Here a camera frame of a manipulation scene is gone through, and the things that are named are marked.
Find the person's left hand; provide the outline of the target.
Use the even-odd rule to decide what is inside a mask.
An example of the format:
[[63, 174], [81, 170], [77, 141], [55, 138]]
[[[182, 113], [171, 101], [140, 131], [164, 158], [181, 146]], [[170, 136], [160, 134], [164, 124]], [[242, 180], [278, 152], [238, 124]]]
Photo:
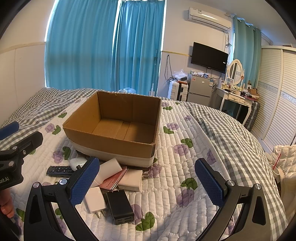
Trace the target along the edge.
[[8, 218], [12, 218], [15, 215], [14, 205], [11, 198], [9, 189], [1, 190], [0, 192], [0, 206], [1, 212]]

